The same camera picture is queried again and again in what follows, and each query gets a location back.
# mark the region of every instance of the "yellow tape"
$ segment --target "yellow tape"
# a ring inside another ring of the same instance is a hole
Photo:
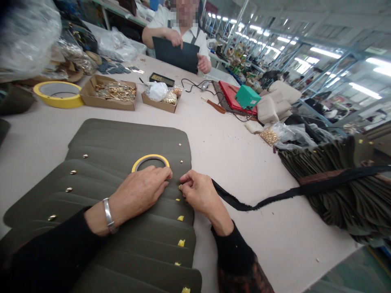
[[[158,160],[162,161],[162,162],[166,165],[166,167],[170,167],[170,164],[169,164],[169,162],[167,161],[167,159],[166,159],[165,157],[163,157],[163,156],[161,156],[161,155],[152,154],[152,155],[146,155],[146,156],[141,157],[140,159],[138,159],[138,160],[134,163],[134,165],[133,165],[132,173],[133,173],[133,172],[137,172],[138,167],[139,167],[143,162],[145,162],[145,161],[147,161],[147,160],[150,160],[150,159],[158,159]]]
[[[81,99],[81,96],[79,94],[76,94],[75,96],[67,97],[67,98],[57,98],[53,96],[48,96],[41,92],[41,87],[48,85],[48,84],[66,84],[71,85],[78,89],[78,91],[81,90],[81,87],[78,85],[75,85],[73,83],[67,83],[64,81],[46,81],[43,83],[39,83],[34,87],[34,92],[45,102],[45,104],[56,107],[56,108],[63,108],[63,109],[70,109],[70,108],[77,108],[84,105],[83,100]]]

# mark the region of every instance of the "wooden handle tool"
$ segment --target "wooden handle tool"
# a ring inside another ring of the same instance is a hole
[[[205,102],[207,102],[209,105],[211,105],[216,110],[218,110],[221,114],[225,114],[227,112],[222,106],[219,106],[208,99],[205,99],[205,98],[201,98],[201,99],[204,100]]]
[[[233,90],[235,93],[237,93],[237,88],[235,88],[233,85],[228,85],[231,90]]]

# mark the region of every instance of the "black sleeve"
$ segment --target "black sleeve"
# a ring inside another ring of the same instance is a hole
[[[107,237],[89,229],[82,209],[53,230],[39,235],[13,256],[7,272],[14,292],[69,292]]]
[[[219,267],[228,274],[242,276],[251,270],[255,255],[233,224],[233,231],[228,236],[218,236],[213,226],[211,230],[217,244]]]

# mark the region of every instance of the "yellow masking tape roll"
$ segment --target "yellow masking tape roll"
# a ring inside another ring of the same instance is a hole
[[[34,87],[34,92],[49,106],[63,109],[84,105],[79,92],[81,87],[64,81],[46,81]]]
[[[150,159],[158,159],[158,160],[162,161],[162,162],[166,165],[166,167],[170,167],[170,164],[169,164],[169,162],[167,161],[167,159],[166,159],[165,157],[163,157],[163,156],[161,156],[161,155],[152,154],[152,155],[146,155],[146,156],[141,157],[140,159],[138,159],[138,160],[134,163],[134,165],[133,165],[132,173],[133,173],[133,172],[137,172],[139,166],[140,166],[143,162],[145,162],[145,161],[147,161],[147,160],[150,160]]]

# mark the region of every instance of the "factory floor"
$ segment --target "factory floor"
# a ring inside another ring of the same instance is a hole
[[[391,260],[377,249],[363,247],[341,262],[306,293],[391,292]]]

